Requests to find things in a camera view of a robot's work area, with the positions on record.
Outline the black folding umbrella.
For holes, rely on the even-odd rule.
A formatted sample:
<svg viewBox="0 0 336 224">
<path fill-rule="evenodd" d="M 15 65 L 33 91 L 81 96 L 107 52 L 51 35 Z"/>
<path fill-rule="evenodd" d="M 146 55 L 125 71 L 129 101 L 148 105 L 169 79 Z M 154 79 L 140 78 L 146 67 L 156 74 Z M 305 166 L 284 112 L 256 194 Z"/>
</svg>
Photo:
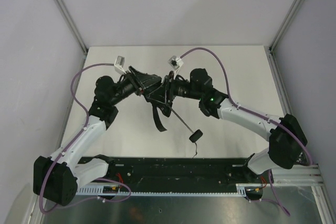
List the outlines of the black folding umbrella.
<svg viewBox="0 0 336 224">
<path fill-rule="evenodd" d="M 163 126 L 160 120 L 159 111 L 161 111 L 167 118 L 173 113 L 191 132 L 189 140 L 195 145 L 195 154 L 192 156 L 192 158 L 195 158 L 198 155 L 197 141 L 203 136 L 203 132 L 201 130 L 194 131 L 191 129 L 191 127 L 173 109 L 173 101 L 175 97 L 199 100 L 201 98 L 200 92 L 194 91 L 191 84 L 186 80 L 165 80 L 152 90 L 147 89 L 146 93 L 143 95 L 146 102 L 149 102 L 152 105 L 154 124 L 160 132 L 164 132 L 167 129 Z"/>
</svg>

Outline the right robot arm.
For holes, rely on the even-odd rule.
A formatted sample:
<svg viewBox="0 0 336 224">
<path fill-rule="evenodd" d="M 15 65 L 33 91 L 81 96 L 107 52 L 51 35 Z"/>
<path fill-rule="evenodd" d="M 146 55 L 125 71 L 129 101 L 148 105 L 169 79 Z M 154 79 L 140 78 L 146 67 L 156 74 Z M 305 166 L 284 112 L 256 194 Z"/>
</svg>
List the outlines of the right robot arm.
<svg viewBox="0 0 336 224">
<path fill-rule="evenodd" d="M 153 105 L 154 121 L 160 131 L 164 127 L 158 110 L 170 116 L 175 97 L 195 99 L 199 101 L 198 107 L 205 116 L 238 124 L 269 143 L 265 150 L 252 154 L 245 162 L 245 169 L 250 173 L 260 175 L 275 167 L 292 169 L 300 163 L 308 141 L 293 115 L 278 117 L 234 105 L 227 94 L 213 87 L 212 78 L 202 68 L 192 70 L 189 80 L 182 76 L 174 78 L 172 72 L 164 79 L 156 77 L 155 80 L 156 84 L 146 88 L 143 95 Z"/>
</svg>

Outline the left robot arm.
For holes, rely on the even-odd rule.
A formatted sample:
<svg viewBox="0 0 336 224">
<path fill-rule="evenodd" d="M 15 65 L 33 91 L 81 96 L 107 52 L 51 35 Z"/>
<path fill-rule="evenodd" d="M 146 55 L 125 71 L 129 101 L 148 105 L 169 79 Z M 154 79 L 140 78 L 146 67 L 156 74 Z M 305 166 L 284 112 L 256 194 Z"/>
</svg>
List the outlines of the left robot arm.
<svg viewBox="0 0 336 224">
<path fill-rule="evenodd" d="M 66 206 L 78 189 L 104 177 L 111 159 L 97 155 L 86 164 L 80 164 L 87 149 L 111 126 L 118 109 L 116 105 L 132 94 L 142 95 L 158 87 L 162 78 L 141 73 L 129 67 L 117 82 L 110 76 L 97 79 L 93 103 L 84 109 L 86 117 L 72 139 L 48 157 L 40 156 L 34 162 L 33 192 L 40 200 L 48 199 Z"/>
</svg>

